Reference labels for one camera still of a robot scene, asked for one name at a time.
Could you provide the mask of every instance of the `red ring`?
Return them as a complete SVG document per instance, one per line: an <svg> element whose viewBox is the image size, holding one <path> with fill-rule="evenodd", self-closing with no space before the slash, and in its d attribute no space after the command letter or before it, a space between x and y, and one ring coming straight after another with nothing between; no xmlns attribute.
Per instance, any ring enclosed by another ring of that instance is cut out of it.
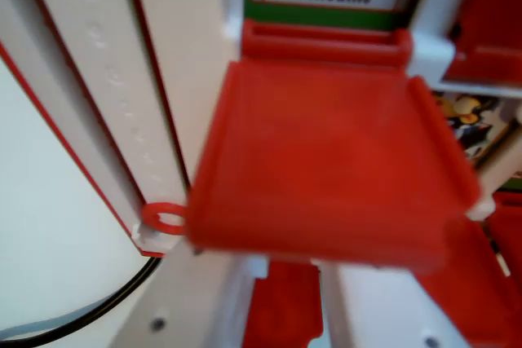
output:
<svg viewBox="0 0 522 348"><path fill-rule="evenodd" d="M183 226L171 225L164 223L160 220L159 214L173 214L184 216L185 207L182 205L171 204L171 203L152 203L146 204L141 209L141 218L147 226L152 227L154 230L171 234L172 236L182 236L185 233Z"/></svg>

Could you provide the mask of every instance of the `red bracket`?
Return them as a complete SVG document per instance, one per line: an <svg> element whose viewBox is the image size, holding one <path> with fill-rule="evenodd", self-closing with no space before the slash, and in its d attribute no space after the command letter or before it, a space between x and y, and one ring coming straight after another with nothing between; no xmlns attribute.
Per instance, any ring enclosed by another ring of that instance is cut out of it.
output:
<svg viewBox="0 0 522 348"><path fill-rule="evenodd" d="M243 57L358 64L403 69L413 51L404 29L378 32L245 20Z"/></svg>
<svg viewBox="0 0 522 348"><path fill-rule="evenodd" d="M183 218L185 215L184 206L171 203L152 203L145 205L141 209L143 222L154 230L165 232L172 236L184 235L185 230L183 226L164 223L161 221L159 214L172 214Z"/></svg>

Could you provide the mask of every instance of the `red stripe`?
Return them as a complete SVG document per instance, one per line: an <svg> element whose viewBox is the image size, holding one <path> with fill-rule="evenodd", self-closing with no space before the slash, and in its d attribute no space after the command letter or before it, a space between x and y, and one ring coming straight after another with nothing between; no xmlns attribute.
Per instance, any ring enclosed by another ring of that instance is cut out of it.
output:
<svg viewBox="0 0 522 348"><path fill-rule="evenodd" d="M12 58L9 56L9 54L7 53L6 49L4 48L3 44L0 42L0 56L2 57L3 61L5 62L5 64L7 65L7 67L11 70L13 76L15 77L15 79L18 81L18 83L20 84L20 86L22 87L22 89L25 91L25 94L29 97L29 99L31 100L31 102L33 103L33 105L36 107L36 109L40 112L40 114L42 115L43 119L45 120L45 122L47 123L47 125L52 129L52 131L54 132L54 134L56 135L56 137L58 138L58 140L61 142L62 146L64 146L64 148L67 150L67 152L69 153L69 155L71 156L71 158L73 158L73 161L76 163L77 167L80 169L80 171L83 173L83 175L85 175L85 177L87 178L87 180L89 181L89 183L91 183L91 186L95 189L96 193L98 193L98 195L101 197L101 199L104 201L104 203L107 205L107 207L110 209L110 211L113 213L114 217L116 218L116 220L120 223L120 226L122 226L123 230L125 230L125 232L127 233L127 235L129 237L131 237L131 232L129 231L129 229L125 226L125 224L123 224L123 221L120 219L120 217L118 216L116 210L113 208L113 206L111 205L111 203L108 201L107 197L105 196L105 194L101 191L100 187L98 186L98 184L96 184L95 180L92 178L91 174L89 173L89 171L87 170L87 168L83 165L82 161L80 161L80 158L78 157L78 155L76 154L76 152L74 152L73 148L71 147L71 145L69 144L69 142L67 141L67 139L63 136L63 134L60 132L60 129L58 128L58 126L55 124L55 122L52 120L51 116L49 115L49 113L47 113L46 109L44 108L44 106L42 105L42 103L40 102L40 100L38 99L38 97L36 96L36 94L34 94L34 91L33 89L31 89L31 87L29 86L28 82L25 80L24 76L21 74L20 70L18 69L18 67L16 67L16 64L15 62L12 60ZM143 255L150 255L151 257L160 257L162 256L161 253L150 253L150 252L145 252L143 251L142 249L138 248L138 250L143 254Z"/></svg>
<svg viewBox="0 0 522 348"><path fill-rule="evenodd" d="M76 64L74 63L73 58L69 54L64 41L62 40L62 37L60 36L60 33L58 32L58 29L56 28L55 22L51 17L51 14L49 13L49 10L47 9L47 6L43 0L34 0L38 6L38 9L42 13L43 22L44 24L49 28L49 31L51 32L53 38L55 39L55 43L58 45L58 48L60 49L60 52L62 53L62 56L64 57L65 64L70 68L70 70L73 72L73 75L76 79L76 82L78 83L78 86L80 87L83 97L91 107L92 114L96 117L96 120L98 121L98 124L100 125L101 130L105 133L105 136L108 140L109 146L113 149L114 153L116 154L117 159L120 161L122 168L125 170L127 174L127 178L129 180L130 185L135 189L136 194L139 197L140 204L145 204L145 199L143 197L143 194L141 193L141 190L138 187L138 184L136 183L134 176L132 175L131 171L129 170L129 166L127 166L127 163L125 159L123 159L122 152L118 148L116 142L114 141L113 136L111 135L110 131L108 130L107 124L105 124L104 118L102 117L100 111L98 110L95 101L92 99L91 93L89 89L87 89L87 86L85 82L82 79L82 76L80 75L80 72L77 69Z"/></svg>

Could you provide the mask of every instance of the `plastic toy structure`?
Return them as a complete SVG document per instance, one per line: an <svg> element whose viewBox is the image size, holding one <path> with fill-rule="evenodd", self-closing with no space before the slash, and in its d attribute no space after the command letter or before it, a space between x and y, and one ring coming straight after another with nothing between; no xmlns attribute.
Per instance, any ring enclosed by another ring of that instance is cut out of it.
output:
<svg viewBox="0 0 522 348"><path fill-rule="evenodd" d="M519 0L44 1L165 254L114 348L522 346Z"/></svg>

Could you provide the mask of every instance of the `red plastic block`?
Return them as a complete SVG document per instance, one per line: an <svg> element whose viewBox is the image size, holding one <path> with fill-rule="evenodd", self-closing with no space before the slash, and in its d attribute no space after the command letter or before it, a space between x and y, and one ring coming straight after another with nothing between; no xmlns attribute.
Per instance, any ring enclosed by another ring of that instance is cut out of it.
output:
<svg viewBox="0 0 522 348"><path fill-rule="evenodd" d="M522 84L520 0L464 0L447 78Z"/></svg>
<svg viewBox="0 0 522 348"><path fill-rule="evenodd" d="M202 248L439 267L479 195L421 78L231 63L186 213Z"/></svg>
<svg viewBox="0 0 522 348"><path fill-rule="evenodd" d="M512 281L504 276L479 223L456 222L448 240L448 264L436 273L417 274L418 281L473 346L505 346L511 317L520 307Z"/></svg>
<svg viewBox="0 0 522 348"><path fill-rule="evenodd" d="M306 348L322 333L319 269L272 261L255 281L243 348Z"/></svg>

